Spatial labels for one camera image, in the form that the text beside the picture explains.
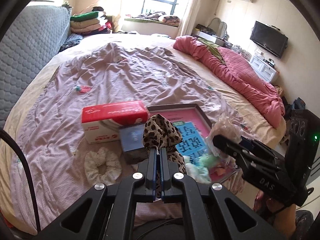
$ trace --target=wall-mounted tv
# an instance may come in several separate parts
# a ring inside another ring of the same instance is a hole
[[[279,58],[288,44],[288,37],[260,22],[255,23],[250,40]]]

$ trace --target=mirror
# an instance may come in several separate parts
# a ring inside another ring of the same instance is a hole
[[[208,25],[208,28],[216,32],[216,36],[223,38],[227,34],[227,24],[222,22],[219,18],[214,18]]]

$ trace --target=book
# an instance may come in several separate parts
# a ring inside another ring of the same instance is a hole
[[[173,125],[179,129],[182,135],[182,142],[176,145],[178,152],[188,156],[192,164],[200,166],[198,158],[207,153],[207,145],[198,130],[192,122],[179,121]]]

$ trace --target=red and white box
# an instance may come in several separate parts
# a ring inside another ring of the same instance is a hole
[[[81,123],[89,144],[120,140],[119,128],[145,123],[150,117],[142,101],[130,101],[82,109]]]

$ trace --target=leopard print cloth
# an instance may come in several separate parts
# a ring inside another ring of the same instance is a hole
[[[183,156],[177,151],[176,145],[182,142],[182,135],[178,128],[173,126],[166,118],[160,114],[155,114],[149,118],[145,124],[143,132],[143,145],[150,151],[151,147],[156,146],[158,149],[163,147],[167,150],[169,161],[178,164],[179,171],[187,174],[186,165]],[[160,173],[156,174],[156,197],[161,197]]]

